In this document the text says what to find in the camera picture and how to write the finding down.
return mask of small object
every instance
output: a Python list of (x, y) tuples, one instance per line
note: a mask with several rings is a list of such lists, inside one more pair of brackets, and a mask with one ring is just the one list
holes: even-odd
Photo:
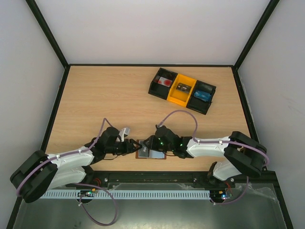
[(183, 84), (183, 83), (178, 83), (178, 86), (177, 86), (177, 90), (178, 91), (181, 91), (181, 92), (184, 92), (184, 93), (187, 93), (187, 94), (189, 94), (190, 93), (190, 91), (191, 91), (191, 86), (189, 86), (189, 85), (186, 85), (186, 84)]
[(166, 155), (163, 152), (148, 149), (144, 145), (144, 140), (138, 140), (138, 143), (142, 145), (142, 148), (136, 152), (135, 158), (137, 159), (166, 159)]
[(98, 192), (99, 192), (98, 189), (93, 188), (93, 189), (91, 190), (90, 194), (91, 194), (91, 193), (98, 193)]
[(170, 87), (171, 83), (172, 83), (171, 80), (166, 79), (164, 77), (160, 77), (159, 80), (158, 80), (158, 84), (161, 84), (161, 85), (164, 85), (164, 86), (167, 86), (167, 87)]
[(232, 196), (233, 196), (233, 195), (232, 195), (231, 193), (228, 194), (228, 195), (223, 194), (223, 195), (221, 196), (221, 198), (222, 198), (222, 199), (231, 199)]
[(211, 95), (209, 93), (200, 90), (195, 91), (194, 97), (205, 102), (209, 102), (211, 100)]

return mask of gray floor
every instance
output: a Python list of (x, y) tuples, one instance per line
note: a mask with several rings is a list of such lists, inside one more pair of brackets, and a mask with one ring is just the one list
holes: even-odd
[[(266, 185), (254, 185), (254, 188)], [(279, 203), (268, 189), (248, 192), (238, 202), (213, 206), (208, 200), (118, 200), (119, 218), (110, 229), (284, 229)], [(103, 223), (114, 215), (111, 200), (87, 205)], [(74, 199), (40, 199), (22, 203), (15, 229), (98, 229)]]

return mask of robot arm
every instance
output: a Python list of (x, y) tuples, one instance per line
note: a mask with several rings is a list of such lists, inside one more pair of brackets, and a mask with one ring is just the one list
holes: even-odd
[(179, 137), (166, 126), (160, 126), (157, 127), (155, 135), (146, 139), (144, 144), (148, 149), (159, 152), (172, 151), (174, 155), (180, 158), (223, 157), (223, 161), (212, 164), (209, 179), (214, 177), (217, 180), (225, 181), (239, 174), (259, 177), (264, 165), (264, 157), (249, 148), (241, 148), (235, 145), (235, 142), (266, 153), (264, 146), (237, 131), (223, 138), (194, 139), (191, 136)]
[(129, 128), (119, 132), (114, 127), (108, 127), (90, 150), (89, 147), (96, 138), (70, 152), (45, 154), (42, 150), (36, 151), (12, 174), (10, 181), (18, 188), (34, 168), (51, 158), (57, 158), (48, 161), (26, 180), (20, 189), (20, 195), (25, 202), (31, 203), (55, 187), (70, 183), (89, 183), (93, 176), (90, 165), (103, 160), (106, 154), (126, 155), (142, 147), (133, 139), (125, 138), (129, 131)]

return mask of black metal frame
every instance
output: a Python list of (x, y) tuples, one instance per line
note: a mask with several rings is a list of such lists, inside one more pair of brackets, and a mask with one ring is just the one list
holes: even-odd
[[(66, 61), (63, 53), (61, 52), (58, 43), (56, 42), (50, 28), (47, 25), (41, 11), (39, 10), (35, 0), (26, 0), (28, 6), (30, 7), (31, 11), (33, 12), (37, 22), (41, 26), (41, 29), (45, 33), (46, 37), (48, 38), (52, 48), (54, 49), (56, 55), (58, 56), (60, 62), (62, 63), (63, 67), (65, 68), (61, 85), (54, 103), (54, 107), (50, 116), (50, 120), (47, 126), (47, 130), (41, 145), (41, 150), (46, 150), (48, 141), (51, 135), (51, 131), (53, 128), (53, 124), (55, 121), (56, 113), (59, 108), (59, 104), (61, 101), (61, 96), (65, 87), (65, 83), (67, 81), (67, 77), (69, 74), (70, 66), (158, 66), (158, 67), (169, 67), (169, 66), (183, 66), (183, 67), (231, 67), (232, 72), (234, 75), (236, 87), (239, 93), (239, 97), (241, 100), (241, 104), (244, 110), (244, 115), (246, 118), (246, 122), (249, 128), (249, 133), (251, 138), (258, 141), (257, 133), (255, 130), (255, 126), (253, 124), (251, 112), (249, 110), (249, 106), (246, 100), (246, 96), (244, 94), (243, 86), (238, 74), (238, 69), (242, 65), (243, 61), (245, 60), (247, 54), (249, 53), (251, 47), (253, 46), (254, 42), (256, 41), (257, 37), (259, 36), (260, 32), (262, 31), (263, 27), (267, 23), (269, 17), (271, 16), (272, 12), (276, 8), (279, 0), (270, 0), (267, 8), (265, 9), (263, 15), (261, 16), (258, 24), (256, 25), (254, 31), (252, 32), (248, 42), (246, 43), (243, 51), (241, 52), (238, 60), (236, 61), (235, 65), (197, 65), (197, 64), (68, 64)], [(106, 186), (109, 183), (117, 182), (119, 180), (122, 183), (147, 183), (148, 180), (153, 182), (159, 183), (186, 183), (193, 185), (194, 187), (207, 187), (206, 183), (201, 183), (203, 177), (206, 177), (207, 172), (117, 172), (117, 171), (95, 171), (95, 176), (100, 178), (107, 178), (101, 179), (102, 185)], [(245, 176), (237, 176), (235, 178), (236, 183), (245, 183)], [(284, 216), (284, 220), (286, 222), (286, 226), (288, 229), (292, 229), (293, 225), (289, 217), (288, 210), (285, 205), (284, 197), (279, 186), (277, 177), (275, 172), (267, 171), (264, 168), (261, 176), (259, 178), (252, 178), (252, 183), (272, 183), (277, 199), (280, 201), (281, 210)], [(9, 223), (7, 225), (7, 229), (12, 229), (21, 205), (22, 198), (17, 198), (14, 209), (12, 211)]]

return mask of wooden table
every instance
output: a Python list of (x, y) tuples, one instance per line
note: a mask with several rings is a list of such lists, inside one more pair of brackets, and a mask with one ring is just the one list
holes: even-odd
[[(117, 129), (131, 128), (129, 138), (146, 139), (167, 114), (177, 109), (190, 111), (198, 120), (198, 138), (219, 138), (232, 131), (249, 135), (231, 68), (165, 67), (215, 85), (216, 93), (207, 115), (200, 114), (148, 94), (159, 67), (72, 66), (50, 136), (47, 153), (77, 149), (98, 134), (106, 117)], [(189, 136), (193, 119), (175, 113), (165, 123), (174, 133)], [(103, 160), (94, 170), (112, 171), (207, 171), (219, 157), (166, 160), (136, 159), (135, 153)]]

